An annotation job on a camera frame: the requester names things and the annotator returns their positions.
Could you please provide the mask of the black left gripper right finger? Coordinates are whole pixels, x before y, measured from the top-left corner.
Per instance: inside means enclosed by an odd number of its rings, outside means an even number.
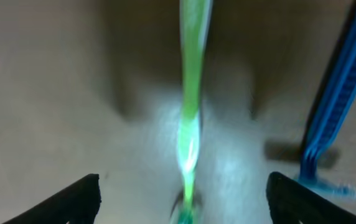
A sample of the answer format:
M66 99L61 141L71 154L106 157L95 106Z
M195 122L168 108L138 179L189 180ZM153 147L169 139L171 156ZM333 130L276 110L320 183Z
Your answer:
M280 172L268 176L266 198L273 224L356 224L356 215Z

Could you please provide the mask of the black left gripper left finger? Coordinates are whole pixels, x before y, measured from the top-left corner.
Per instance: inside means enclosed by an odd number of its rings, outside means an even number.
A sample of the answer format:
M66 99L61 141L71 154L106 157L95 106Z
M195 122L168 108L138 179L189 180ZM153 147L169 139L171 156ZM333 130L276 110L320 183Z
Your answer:
M88 174L5 224L93 224L101 205L99 179Z

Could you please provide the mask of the blue disposable razor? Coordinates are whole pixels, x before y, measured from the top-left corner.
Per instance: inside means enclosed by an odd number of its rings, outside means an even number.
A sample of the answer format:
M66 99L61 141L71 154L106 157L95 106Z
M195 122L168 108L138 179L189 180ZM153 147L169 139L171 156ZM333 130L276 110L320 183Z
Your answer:
M356 198L355 188L334 185L317 176L318 160L334 142L355 97L356 11L306 134L297 181L314 192Z

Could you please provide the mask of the green white toothbrush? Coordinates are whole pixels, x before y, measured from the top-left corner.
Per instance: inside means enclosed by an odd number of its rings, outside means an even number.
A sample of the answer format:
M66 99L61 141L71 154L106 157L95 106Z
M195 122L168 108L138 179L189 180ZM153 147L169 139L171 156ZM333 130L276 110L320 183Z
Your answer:
M195 170L202 125L200 90L213 1L181 0L179 6L183 97L176 154L183 189L172 208L170 224L200 223Z

